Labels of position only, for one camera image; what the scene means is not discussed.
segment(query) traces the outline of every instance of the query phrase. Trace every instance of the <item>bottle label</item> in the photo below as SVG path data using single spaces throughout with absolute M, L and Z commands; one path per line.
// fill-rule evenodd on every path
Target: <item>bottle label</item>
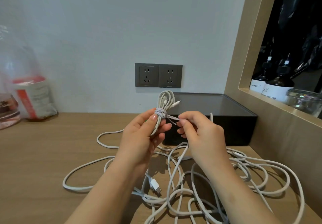
M 29 119 L 42 119 L 57 114 L 53 105 L 47 81 L 14 84 Z
M 281 102 L 286 102 L 287 91 L 292 89 L 292 87 L 279 87 L 270 84 L 265 84 L 262 94 L 268 98 L 275 99 Z
M 251 85 L 249 86 L 249 90 L 261 93 L 263 91 L 265 84 L 266 83 L 264 81 L 258 81 L 258 80 L 252 79 Z

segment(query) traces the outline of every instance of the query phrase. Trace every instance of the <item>tangled cable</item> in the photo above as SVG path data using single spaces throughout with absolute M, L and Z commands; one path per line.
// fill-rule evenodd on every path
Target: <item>tangled cable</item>
M 173 107 L 174 103 L 175 103 L 175 99 L 174 99 L 174 95 L 173 95 L 173 93 L 171 91 L 164 91 L 159 95 L 158 108 L 157 108 L 158 112 L 156 112 L 159 115 L 159 118 L 158 118 L 158 123 L 159 124 L 160 124 L 161 119 L 163 117 L 168 118 L 168 119 L 170 117 L 170 119 L 178 120 L 175 117 L 168 116 L 167 113 L 166 113 L 166 111 L 169 108 Z M 210 120 L 213 122 L 212 113 L 210 113 Z M 96 141 L 100 145 L 102 145 L 103 147 L 106 147 L 106 148 L 109 148 L 109 149 L 118 149 L 119 147 L 117 147 L 117 146 L 108 146 L 108 145 L 105 145 L 105 144 L 101 143 L 99 141 L 99 138 L 102 135 L 105 135 L 105 134 L 119 133 L 119 132 L 122 132 L 122 131 L 123 130 L 116 131 L 116 132 L 104 132 L 104 133 L 100 134 L 97 137 Z M 172 156 L 172 154 L 173 154 L 173 152 L 175 150 L 180 149 L 180 148 L 184 148 L 184 151 L 181 154 L 181 156 L 179 156 L 177 159 L 175 159 Z M 160 146 L 158 146 L 158 149 L 161 149 L 163 151 L 170 151 L 169 154 L 159 152 L 159 151 L 154 151 L 155 154 L 160 154 L 160 155 L 163 155 L 163 156 L 168 158 L 167 165 L 168 165 L 168 173 L 169 173 L 169 176 L 170 176 L 170 181 L 169 181 L 169 184 L 167 186 L 167 197 L 166 198 L 159 198 L 159 197 L 156 197 L 154 195 L 149 195 L 149 194 L 144 193 L 145 185 L 147 184 L 147 182 L 149 182 L 150 187 L 153 187 L 154 190 L 156 190 L 155 186 L 152 185 L 153 181 L 155 181 L 155 180 L 151 178 L 151 176 L 148 174 L 148 171 L 147 171 L 146 176 L 145 176 L 145 178 L 143 180 L 143 184 L 142 184 L 141 189 L 134 188 L 134 191 L 132 192 L 132 194 L 134 194 L 134 195 L 141 196 L 143 201 L 148 203 L 148 204 L 150 204 L 151 207 L 152 207 L 152 214 L 146 219 L 145 224 L 153 223 L 155 216 L 157 214 L 159 214 L 161 211 L 163 211 L 167 207 L 171 211 L 173 211 L 175 213 L 175 224 L 177 224 L 179 216 L 190 216 L 191 222 L 193 224 L 195 224 L 196 222 L 194 220 L 194 216 L 195 215 L 200 215 L 200 214 L 203 214 L 205 216 L 207 224 L 209 223 L 209 221 L 211 221 L 211 222 L 213 222 L 215 224 L 222 224 L 222 223 L 227 224 L 227 223 L 229 223 L 229 220 L 228 220 L 227 216 L 223 213 L 224 209 L 223 209 L 223 207 L 220 206 L 218 195 L 217 195 L 216 190 L 214 189 L 213 185 L 211 184 L 211 182 L 205 176 L 203 176 L 202 174 L 197 173 L 197 172 L 194 171 L 196 163 L 194 163 L 192 165 L 191 171 L 186 171 L 184 173 L 181 172 L 181 169 L 179 168 L 179 165 L 180 165 L 181 161 L 192 159 L 192 157 L 190 157 L 190 156 L 185 157 L 185 154 L 186 154 L 186 152 L 188 150 L 188 143 L 183 142 L 183 143 L 179 144 L 178 146 L 176 146 L 174 149 L 165 149 L 165 148 L 162 148 Z M 235 150 L 235 149 L 231 149 L 231 148 L 227 148 L 227 153 L 232 156 L 232 157 L 230 157 L 230 160 L 232 161 L 232 165 L 233 165 L 234 169 L 239 168 L 239 169 L 241 169 L 243 171 L 245 176 L 242 176 L 241 178 L 245 182 L 250 182 L 252 184 L 252 185 L 249 186 L 249 188 L 260 195 L 261 199 L 266 204 L 268 209 L 270 209 L 270 211 L 272 211 L 272 210 L 271 210 L 270 206 L 268 205 L 268 203 L 265 200 L 263 195 L 274 196 L 276 194 L 283 193 L 289 187 L 290 176 L 289 176 L 288 172 L 290 172 L 294 176 L 294 178 L 295 178 L 295 180 L 297 182 L 297 185 L 298 185 L 298 188 L 299 188 L 299 193 L 300 193 L 300 208 L 299 208 L 298 215 L 297 215 L 297 217 L 296 217 L 296 219 L 294 221 L 294 224 L 299 224 L 299 222 L 300 222 L 300 220 L 302 218 L 303 212 L 304 212 L 304 206 L 305 206 L 304 194 L 303 194 L 303 189 L 302 189 L 302 186 L 301 186 L 301 183 L 300 183 L 298 177 L 296 176 L 296 174 L 290 168 L 288 168 L 287 166 L 285 166 L 285 165 L 283 165 L 281 163 L 278 163 L 278 162 L 248 157 L 245 153 L 243 153 L 241 151 L 238 151 L 238 150 Z M 72 186 L 68 186 L 66 184 L 66 181 L 75 171 L 77 171 L 77 170 L 79 170 L 79 169 L 81 169 L 81 168 L 83 168 L 83 167 L 85 167 L 87 165 L 93 164 L 95 162 L 102 161 L 102 160 L 105 160 L 105 159 L 110 159 L 105 164 L 105 167 L 104 167 L 104 172 L 105 172 L 107 167 L 109 166 L 109 164 L 113 161 L 114 157 L 115 156 L 103 157 L 103 158 L 97 159 L 95 161 L 91 161 L 89 163 L 86 163 L 84 165 L 81 165 L 81 166 L 77 167 L 76 169 L 74 169 L 70 173 L 68 173 L 67 176 L 64 178 L 63 183 L 62 183 L 63 187 L 66 188 L 66 189 L 69 189 L 69 190 L 73 190 L 73 191 L 84 191 L 84 190 L 91 189 L 93 186 L 88 186 L 88 187 L 72 187 Z M 262 163 L 252 163 L 249 160 L 261 161 Z M 171 169 L 170 169 L 171 161 L 175 164 L 175 168 L 174 168 L 174 170 L 172 172 L 171 172 Z M 278 170 L 282 171 L 285 174 L 286 183 L 281 189 L 276 190 L 276 191 L 263 191 L 264 187 L 266 186 L 266 184 L 268 182 L 268 173 L 267 173 L 267 170 L 264 169 L 264 166 L 268 166 L 268 167 L 271 167 L 271 168 L 278 169 Z M 260 170 L 262 170 L 264 172 L 265 178 L 264 178 L 263 182 L 260 185 L 256 185 L 254 183 L 254 181 L 252 180 L 252 176 L 250 174 L 250 171 L 249 171 L 248 167 L 257 168 L 257 169 L 260 169 Z M 173 178 L 174 178 L 175 173 L 177 171 L 179 173 L 179 181 L 178 181 L 177 185 L 175 186 L 175 184 L 173 182 Z M 191 174 L 192 190 L 183 187 L 184 178 L 188 174 Z M 214 197 L 215 197 L 215 202 L 216 202 L 217 207 L 214 206 L 212 203 L 210 203 L 210 202 L 208 202 L 208 201 L 206 201 L 204 199 L 199 198 L 198 192 L 197 192 L 196 187 L 195 187 L 195 181 L 194 181 L 195 176 L 204 179 L 210 185 L 210 187 L 212 189 L 212 192 L 214 194 Z M 180 211 L 182 198 L 183 198 L 183 192 L 188 192 L 191 195 L 193 195 L 193 197 L 188 201 L 188 211 Z M 172 207 L 171 200 L 173 200 L 177 194 L 180 194 L 179 203 L 178 203 L 177 209 L 174 209 Z M 191 210 L 192 202 L 197 202 L 198 205 L 199 205 L 199 208 L 201 210 L 192 211 Z M 155 209 L 155 204 L 162 204 L 162 205 L 156 210 Z M 207 210 L 206 207 L 204 206 L 204 204 L 210 206 L 211 210 Z M 211 215 L 213 213 L 219 213 L 221 218 L 222 218 L 222 220 L 223 220 L 223 222 L 216 220 Z

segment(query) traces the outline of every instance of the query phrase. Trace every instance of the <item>electrical socket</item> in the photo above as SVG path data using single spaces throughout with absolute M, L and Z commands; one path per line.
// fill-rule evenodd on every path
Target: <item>electrical socket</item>
M 159 65 L 135 63 L 135 86 L 158 87 Z
M 159 87 L 181 87 L 181 79 L 181 64 L 159 64 Z

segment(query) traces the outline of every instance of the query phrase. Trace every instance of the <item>black storage box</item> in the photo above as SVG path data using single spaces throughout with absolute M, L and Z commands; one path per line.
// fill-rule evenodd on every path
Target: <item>black storage box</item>
M 178 117 L 185 111 L 198 110 L 207 118 L 213 114 L 213 122 L 223 127 L 227 146 L 245 146 L 250 143 L 257 115 L 224 94 L 175 92 L 175 101 L 181 100 L 168 114 Z M 178 145 L 187 141 L 172 125 L 166 132 L 163 145 Z

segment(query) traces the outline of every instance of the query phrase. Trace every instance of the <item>gray outlet plate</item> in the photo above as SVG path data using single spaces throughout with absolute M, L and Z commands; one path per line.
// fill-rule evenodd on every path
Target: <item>gray outlet plate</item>
M 181 79 L 181 64 L 159 64 L 159 87 L 181 87 Z
M 159 65 L 135 63 L 135 86 L 158 87 Z

